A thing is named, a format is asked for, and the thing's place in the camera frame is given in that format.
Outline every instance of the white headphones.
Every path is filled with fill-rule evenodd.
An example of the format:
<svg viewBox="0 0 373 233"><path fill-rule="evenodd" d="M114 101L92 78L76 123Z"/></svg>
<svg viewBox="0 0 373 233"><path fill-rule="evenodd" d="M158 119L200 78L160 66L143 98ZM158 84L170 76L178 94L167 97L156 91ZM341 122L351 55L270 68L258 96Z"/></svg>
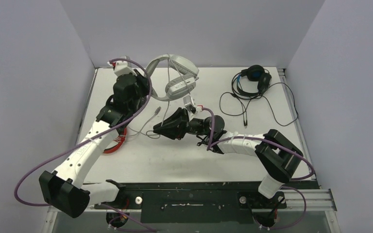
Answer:
<svg viewBox="0 0 373 233"><path fill-rule="evenodd" d="M158 63L169 60L170 67L181 73L181 76L171 80L165 86L166 95L159 97L156 91L152 88L152 97L160 101L177 100L184 97L196 87L198 80L199 69L185 57L173 54L161 55L153 59L147 66L146 71L151 76L158 66Z"/></svg>

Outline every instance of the white wall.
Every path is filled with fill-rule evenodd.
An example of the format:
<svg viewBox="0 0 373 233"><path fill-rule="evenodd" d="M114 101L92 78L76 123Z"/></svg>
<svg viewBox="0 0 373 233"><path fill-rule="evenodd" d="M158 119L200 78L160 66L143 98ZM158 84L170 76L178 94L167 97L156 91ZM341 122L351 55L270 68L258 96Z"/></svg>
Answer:
<svg viewBox="0 0 373 233"><path fill-rule="evenodd" d="M47 208L17 203L13 189L74 142L93 73L58 0L0 0L0 233L41 231ZM21 197L43 202L40 173Z"/></svg>
<svg viewBox="0 0 373 233"><path fill-rule="evenodd" d="M324 0L61 0L95 66L176 53L198 66L287 67Z"/></svg>
<svg viewBox="0 0 373 233"><path fill-rule="evenodd" d="M373 232L373 1L326 0L287 73L341 229Z"/></svg>

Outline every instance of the red wire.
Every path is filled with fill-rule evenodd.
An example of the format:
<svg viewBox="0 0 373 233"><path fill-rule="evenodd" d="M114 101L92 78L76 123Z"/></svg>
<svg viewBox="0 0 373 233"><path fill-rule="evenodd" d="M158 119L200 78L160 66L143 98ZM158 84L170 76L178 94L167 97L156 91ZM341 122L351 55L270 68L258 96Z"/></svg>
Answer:
<svg viewBox="0 0 373 233"><path fill-rule="evenodd" d="M118 138L120 139L118 144L116 144L114 147L112 147L110 149L104 150L103 153L104 154L111 154L113 152L116 152L122 146L123 142L125 141L126 133L127 133L127 130L125 128L125 129L123 129L123 134L118 136Z"/></svg>
<svg viewBox="0 0 373 233"><path fill-rule="evenodd" d="M128 209L128 206L129 206L129 199L126 199L126 205L125 207L122 208L122 211Z"/></svg>

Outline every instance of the headphone ear cup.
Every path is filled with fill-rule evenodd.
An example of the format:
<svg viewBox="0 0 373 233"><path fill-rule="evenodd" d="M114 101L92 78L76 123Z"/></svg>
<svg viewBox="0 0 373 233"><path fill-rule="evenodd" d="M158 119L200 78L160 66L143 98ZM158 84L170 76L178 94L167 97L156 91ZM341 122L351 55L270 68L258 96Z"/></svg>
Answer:
<svg viewBox="0 0 373 233"><path fill-rule="evenodd" d="M180 66L176 61L168 61L170 63L170 68L179 71L181 74L188 74L188 70L183 66Z"/></svg>
<svg viewBox="0 0 373 233"><path fill-rule="evenodd" d="M270 74L268 73L261 74L261 76L259 77L259 81L258 81L258 92L260 95L264 94L268 90L271 79L272 79L272 76Z"/></svg>
<svg viewBox="0 0 373 233"><path fill-rule="evenodd" d="M258 82L261 80L262 75L265 73L265 70L260 65L253 65L247 69L246 73L249 81Z"/></svg>

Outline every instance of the white knob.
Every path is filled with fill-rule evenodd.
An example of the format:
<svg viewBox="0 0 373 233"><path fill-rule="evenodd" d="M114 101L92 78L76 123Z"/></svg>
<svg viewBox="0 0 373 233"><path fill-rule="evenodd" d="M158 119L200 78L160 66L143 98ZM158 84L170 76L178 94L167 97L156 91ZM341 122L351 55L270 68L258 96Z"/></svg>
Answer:
<svg viewBox="0 0 373 233"><path fill-rule="evenodd" d="M142 197L136 197L135 198L135 203L140 205L142 203Z"/></svg>

